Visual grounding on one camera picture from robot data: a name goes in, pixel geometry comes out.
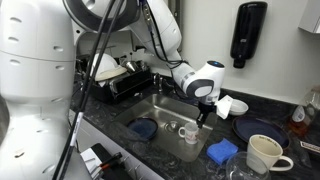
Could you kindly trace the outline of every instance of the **black soap dispenser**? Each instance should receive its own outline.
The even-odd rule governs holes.
[[[246,60],[253,57],[267,7],[266,2],[248,2],[240,5],[230,52],[234,58],[233,67],[243,68]]]

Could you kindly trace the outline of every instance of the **blue sponge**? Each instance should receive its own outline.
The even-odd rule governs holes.
[[[238,147],[236,145],[223,138],[220,143],[213,144],[207,149],[207,155],[221,165],[223,161],[229,159],[237,151]]]

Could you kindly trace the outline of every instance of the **white mug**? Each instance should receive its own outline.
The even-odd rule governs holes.
[[[248,154],[260,158],[270,171],[288,171],[293,167],[293,161],[286,156],[282,156],[282,153],[283,150],[280,144],[268,136],[258,134],[251,136],[249,139]],[[274,167],[273,165],[279,159],[287,161],[289,166]]]
[[[198,142],[199,128],[195,123],[189,122],[179,129],[179,136],[184,138],[189,144],[196,144]]]

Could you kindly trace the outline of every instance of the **blue plate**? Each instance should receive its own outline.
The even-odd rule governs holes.
[[[277,141],[283,149],[290,144],[289,137],[283,129],[256,117],[241,116],[235,118],[232,126],[235,133],[246,142],[249,142],[252,135],[262,134]]]
[[[153,138],[158,130],[157,122],[147,117],[134,119],[127,124],[127,127],[148,140]]]

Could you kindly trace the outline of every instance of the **countertop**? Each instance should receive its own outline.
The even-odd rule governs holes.
[[[226,120],[218,118],[198,158],[193,162],[187,163],[160,147],[139,141],[140,139],[135,133],[128,130],[124,125],[113,121],[117,114],[152,94],[159,94],[156,86],[150,86],[137,96],[129,97],[118,104],[105,104],[90,97],[85,110],[85,119],[164,179],[226,179],[225,164],[221,166],[216,164],[206,155],[206,150],[210,145],[220,142],[223,138],[238,146],[240,151],[246,150],[247,144],[232,129],[232,120],[235,117],[229,116]],[[197,105],[196,100],[181,100],[171,90],[164,89],[161,94],[188,104]],[[249,105],[250,108],[246,115],[270,120],[281,127],[285,127],[285,120],[295,108],[293,104],[229,90],[222,90],[220,97],[226,94],[243,100]],[[71,103],[73,110],[75,110],[79,97],[79,93],[76,93],[73,98]],[[309,142],[318,141],[317,137],[319,137],[320,132],[314,131],[314,133],[317,133],[317,135],[308,137]],[[284,152],[284,155],[294,161],[294,167],[285,172],[271,172],[272,179],[316,179],[308,152],[301,148],[300,141],[294,134],[289,133],[289,137],[291,144]]]

